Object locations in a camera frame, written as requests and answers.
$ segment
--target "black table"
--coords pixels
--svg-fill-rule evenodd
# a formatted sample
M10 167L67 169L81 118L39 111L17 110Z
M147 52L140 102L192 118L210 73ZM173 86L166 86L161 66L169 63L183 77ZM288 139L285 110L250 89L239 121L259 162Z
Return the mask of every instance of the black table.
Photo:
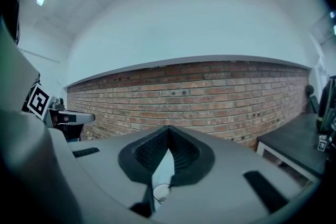
M317 150L316 118L316 114L301 114L284 126L259 136L257 154L262 156L267 150L309 180L318 182L329 154Z

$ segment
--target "brick wall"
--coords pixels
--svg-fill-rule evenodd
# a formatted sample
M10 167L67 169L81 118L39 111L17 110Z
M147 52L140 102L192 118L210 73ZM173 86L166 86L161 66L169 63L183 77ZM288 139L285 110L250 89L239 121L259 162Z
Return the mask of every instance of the brick wall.
M202 62L113 74L68 88L68 109L93 113L84 136L177 125L255 148L304 111L308 73L260 62Z

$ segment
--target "white wall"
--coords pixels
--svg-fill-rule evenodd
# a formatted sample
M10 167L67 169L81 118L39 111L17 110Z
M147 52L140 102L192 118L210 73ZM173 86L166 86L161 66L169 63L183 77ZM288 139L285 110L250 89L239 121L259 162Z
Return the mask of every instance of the white wall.
M65 64L71 42L46 20L34 24L20 21L18 48L40 72L43 89L57 97L66 98L63 85L66 82Z
M212 55L313 67L318 56L305 38L271 0L121 0L75 39L66 84L134 65Z
M322 46L322 50L324 52L325 65L327 69L327 73L330 76L336 75L336 36L330 38L325 44Z

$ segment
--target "table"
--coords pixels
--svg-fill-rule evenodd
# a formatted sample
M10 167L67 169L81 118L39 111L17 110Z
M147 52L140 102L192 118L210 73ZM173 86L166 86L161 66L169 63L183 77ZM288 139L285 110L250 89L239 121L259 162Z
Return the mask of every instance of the table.
M312 182L319 182L329 154L318 151L316 114L301 114L284 126L257 138L257 154L269 151Z

